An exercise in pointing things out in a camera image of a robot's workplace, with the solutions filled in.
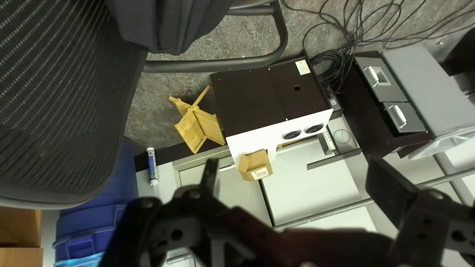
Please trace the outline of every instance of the cable bundle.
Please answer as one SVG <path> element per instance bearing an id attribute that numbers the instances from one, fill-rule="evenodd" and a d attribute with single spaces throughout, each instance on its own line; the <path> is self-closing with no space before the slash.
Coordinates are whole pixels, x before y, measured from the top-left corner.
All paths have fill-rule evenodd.
<path id="1" fill-rule="evenodd" d="M 363 16 L 363 5 L 365 0 L 353 0 L 356 1 L 355 6 L 351 9 L 350 13 L 348 8 L 350 4 L 350 0 L 345 1 L 345 5 L 343 7 L 343 22 L 339 21 L 335 16 L 326 13 L 323 11 L 325 6 L 330 0 L 325 0 L 318 11 L 312 11 L 307 9 L 298 9 L 293 8 L 288 5 L 286 0 L 282 0 L 283 5 L 293 11 L 305 12 L 318 15 L 323 22 L 313 25 L 304 35 L 302 40 L 302 46 L 304 48 L 304 52 L 306 53 L 305 49 L 305 40 L 307 39 L 308 35 L 312 30 L 317 27 L 323 25 L 331 25 L 332 27 L 339 30 L 344 36 L 344 43 L 340 47 L 335 47 L 335 49 L 327 50 L 323 53 L 317 54 L 310 58 L 310 62 L 312 66 L 316 66 L 321 64 L 322 62 L 330 62 L 330 66 L 321 74 L 318 75 L 318 78 L 322 85 L 326 88 L 335 88 L 335 89 L 328 89 L 330 95 L 341 93 L 342 84 L 348 72 L 350 70 L 351 64 L 354 60 L 354 53 L 356 47 L 363 47 L 366 45 L 374 44 L 374 43 L 383 43 L 384 48 L 400 48 L 408 45 L 412 45 L 418 43 L 422 40 L 428 39 L 436 39 L 443 37 L 448 34 L 452 34 L 455 32 L 459 32 L 461 30 L 467 29 L 475 25 L 475 22 L 453 31 L 450 31 L 445 34 L 440 34 L 437 36 L 433 36 L 439 29 L 444 27 L 445 25 L 449 24 L 450 22 L 466 15 L 469 13 L 474 12 L 475 10 L 465 11 L 457 15 L 458 12 L 462 11 L 466 8 L 469 4 L 471 4 L 474 0 L 469 0 L 467 3 L 462 5 L 460 8 L 451 12 L 449 15 L 445 16 L 440 21 L 436 22 L 434 25 L 430 26 L 429 28 L 418 31 L 409 35 L 406 35 L 402 38 L 394 38 L 394 33 L 406 22 L 409 18 L 411 18 L 422 6 L 427 2 L 427 0 L 423 0 L 417 8 L 415 8 L 409 16 L 399 22 L 402 13 L 402 6 L 405 0 L 402 0 L 400 3 L 395 3 L 395 0 L 391 0 L 390 3 L 381 5 L 376 9 L 372 10 L 368 15 Z M 376 20 L 376 22 L 368 27 L 367 29 L 363 26 L 365 22 L 373 17 L 377 12 L 383 11 L 383 14 Z M 386 23 L 382 28 L 381 32 L 378 33 L 374 37 L 366 37 L 367 33 L 372 30 L 376 25 L 378 25 L 383 19 L 386 19 Z M 413 42 L 396 46 L 396 47 L 389 47 L 389 43 L 397 42 L 397 41 L 407 41 L 412 40 Z"/>

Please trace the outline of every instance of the sticker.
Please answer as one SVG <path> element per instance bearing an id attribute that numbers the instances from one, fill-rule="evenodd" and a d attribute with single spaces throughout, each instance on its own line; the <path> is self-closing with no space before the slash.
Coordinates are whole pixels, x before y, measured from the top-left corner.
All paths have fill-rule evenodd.
<path id="1" fill-rule="evenodd" d="M 307 61 L 305 61 L 305 59 L 297 61 L 295 63 L 295 65 L 297 66 L 297 69 L 298 69 L 298 72 L 300 73 L 300 75 L 305 75 L 305 74 L 310 73 L 310 69 L 309 69 L 309 67 L 307 65 Z"/>
<path id="2" fill-rule="evenodd" d="M 269 176 L 269 171 L 267 171 L 267 167 L 261 168 L 257 171 L 251 172 L 252 177 L 254 177 L 255 180 L 259 180 L 261 178 Z"/>

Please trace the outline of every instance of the white panel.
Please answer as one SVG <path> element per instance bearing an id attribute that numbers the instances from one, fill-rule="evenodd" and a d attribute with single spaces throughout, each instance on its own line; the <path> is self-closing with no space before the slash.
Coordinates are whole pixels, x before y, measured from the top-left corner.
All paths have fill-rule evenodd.
<path id="1" fill-rule="evenodd" d="M 361 199 L 345 161 L 307 170 L 326 157 L 318 142 L 277 155 L 262 180 L 276 225 Z"/>
<path id="2" fill-rule="evenodd" d="M 339 229 L 339 228 L 357 228 L 365 229 L 368 232 L 377 232 L 376 227 L 371 220 L 370 214 L 365 207 L 346 211 L 330 217 L 308 222 L 296 228 L 315 228 L 315 229 Z"/>
<path id="3" fill-rule="evenodd" d="M 182 186 L 199 184 L 204 165 L 200 165 L 180 172 Z M 219 200 L 228 207 L 239 206 L 257 217 L 266 225 L 271 225 L 264 197 L 257 181 L 245 181 L 241 174 L 231 168 L 218 172 L 221 187 Z"/>
<path id="4" fill-rule="evenodd" d="M 255 129 L 249 132 L 236 134 L 226 137 L 229 151 L 236 163 L 239 164 L 239 157 L 241 154 L 248 154 L 260 149 L 267 149 L 270 161 L 274 160 L 277 145 L 292 140 L 302 139 L 312 135 L 317 135 L 325 130 L 325 126 L 332 115 L 333 110 L 328 109 L 315 114 L 310 114 L 293 120 L 288 120 L 282 123 L 273 124 L 270 126 Z M 305 133 L 304 131 L 311 126 L 317 124 L 324 124 L 322 130 L 316 133 Z M 291 131 L 301 130 L 302 133 L 291 140 L 285 140 L 282 136 Z"/>

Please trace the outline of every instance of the cardboard box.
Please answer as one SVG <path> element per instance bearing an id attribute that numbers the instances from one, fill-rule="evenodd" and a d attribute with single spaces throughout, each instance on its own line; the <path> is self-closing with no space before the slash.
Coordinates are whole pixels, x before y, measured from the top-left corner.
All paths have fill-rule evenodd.
<path id="1" fill-rule="evenodd" d="M 257 181 L 272 174 L 272 168 L 264 149 L 241 155 L 237 170 L 246 181 Z"/>

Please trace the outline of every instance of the blue plastic container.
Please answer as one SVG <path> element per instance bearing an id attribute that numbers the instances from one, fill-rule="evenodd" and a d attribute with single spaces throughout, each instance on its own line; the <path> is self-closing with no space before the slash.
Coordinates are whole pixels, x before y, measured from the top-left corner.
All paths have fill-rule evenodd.
<path id="1" fill-rule="evenodd" d="M 62 260 L 54 264 L 54 267 L 98 267 L 104 253 L 94 254 L 84 258 Z"/>
<path id="2" fill-rule="evenodd" d="M 56 240 L 53 243 L 53 248 L 56 250 L 56 262 L 104 252 L 114 230 L 114 226 L 103 227 Z"/>
<path id="3" fill-rule="evenodd" d="M 56 222 L 56 240 L 96 228 L 116 226 L 126 205 L 108 205 L 78 210 Z"/>
<path id="4" fill-rule="evenodd" d="M 129 140 L 124 138 L 114 171 L 102 191 L 82 205 L 61 210 L 59 216 L 62 217 L 78 210 L 98 206 L 127 204 L 138 197 L 139 192 L 137 189 L 137 177 L 135 176 L 135 161 L 133 159 L 132 144 Z"/>

